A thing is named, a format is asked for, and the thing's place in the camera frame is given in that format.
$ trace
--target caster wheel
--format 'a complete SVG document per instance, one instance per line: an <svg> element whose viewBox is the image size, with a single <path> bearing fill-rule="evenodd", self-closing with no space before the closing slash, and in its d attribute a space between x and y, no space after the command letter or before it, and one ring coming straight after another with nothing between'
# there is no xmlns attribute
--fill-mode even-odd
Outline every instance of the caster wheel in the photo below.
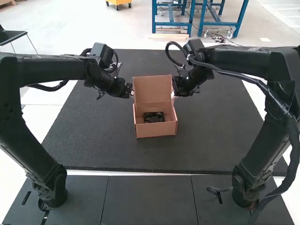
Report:
<svg viewBox="0 0 300 225"><path fill-rule="evenodd" d="M227 31L227 38L228 39L231 39L233 37L233 34L232 34L232 32L229 30L229 31Z"/></svg>
<svg viewBox="0 0 300 225"><path fill-rule="evenodd" d="M204 38L207 38L207 34L208 34L208 30L206 30L206 31L204 32L203 37L204 37Z"/></svg>

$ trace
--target cardboard box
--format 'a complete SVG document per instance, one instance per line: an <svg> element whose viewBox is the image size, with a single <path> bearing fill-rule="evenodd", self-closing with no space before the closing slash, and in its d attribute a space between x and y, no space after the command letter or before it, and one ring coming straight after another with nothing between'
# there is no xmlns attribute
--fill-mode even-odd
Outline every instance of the cardboard box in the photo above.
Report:
<svg viewBox="0 0 300 225"><path fill-rule="evenodd" d="M133 87L136 138L175 135L178 121L171 97L172 75L134 77ZM165 122L144 123L144 113L154 112L163 112Z"/></svg>

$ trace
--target black chair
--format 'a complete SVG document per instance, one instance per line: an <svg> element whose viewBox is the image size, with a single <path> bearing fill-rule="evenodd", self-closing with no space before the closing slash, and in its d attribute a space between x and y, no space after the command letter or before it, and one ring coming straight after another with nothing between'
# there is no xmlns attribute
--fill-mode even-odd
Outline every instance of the black chair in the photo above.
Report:
<svg viewBox="0 0 300 225"><path fill-rule="evenodd" d="M12 44L12 42L14 40L17 40L23 36L27 36L28 40L30 41L32 47L34 48L34 50L36 51L36 53L38 54L36 48L34 47L33 43L31 42L29 36L27 35L26 31L18 31L18 30L4 30L3 27L0 24L0 46L4 46L8 43L11 44L14 53L15 53L15 49L14 46Z"/></svg>

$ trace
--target black rubber mat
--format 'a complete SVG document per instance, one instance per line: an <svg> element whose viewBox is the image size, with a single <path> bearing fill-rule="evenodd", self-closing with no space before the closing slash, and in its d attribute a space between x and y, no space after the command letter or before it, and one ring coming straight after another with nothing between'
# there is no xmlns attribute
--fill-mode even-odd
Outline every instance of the black rubber mat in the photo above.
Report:
<svg viewBox="0 0 300 225"><path fill-rule="evenodd" d="M116 50L120 76L176 75L163 50ZM180 51L171 54L184 62ZM230 173L246 155L263 120L241 80L215 74L200 94L175 100L176 136L135 138L133 99L99 101L79 81L43 142L69 169L165 173ZM275 175L285 175L281 159Z"/></svg>

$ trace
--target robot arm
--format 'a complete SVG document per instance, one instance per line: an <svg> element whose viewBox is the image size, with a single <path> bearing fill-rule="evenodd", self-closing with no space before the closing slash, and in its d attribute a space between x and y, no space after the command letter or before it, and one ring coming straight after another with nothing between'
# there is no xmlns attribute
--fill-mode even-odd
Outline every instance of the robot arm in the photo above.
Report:
<svg viewBox="0 0 300 225"><path fill-rule="evenodd" d="M111 64L114 51L108 46L95 43L82 55L0 53L0 147L33 181L42 210L55 209L67 199L67 171L27 128L22 118L19 88L40 87L36 84L50 81L84 80L85 86L119 98L129 98L132 88L132 84L125 84L123 78L117 77L117 63Z"/></svg>
<svg viewBox="0 0 300 225"><path fill-rule="evenodd" d="M166 47L167 56L174 62L168 54L171 44L178 44L169 43ZM193 68L186 71L181 65L181 75L173 79L175 95L193 95L204 81L213 78L213 70L256 84L266 95L267 115L263 126L247 155L232 172L232 197L243 208L256 207L250 221L253 224L259 211L290 187L299 164L300 46L260 48L217 45L205 48L200 39L194 39L183 48L178 47ZM268 85L240 73L263 78ZM291 163L283 184L257 204L274 166L290 144Z"/></svg>

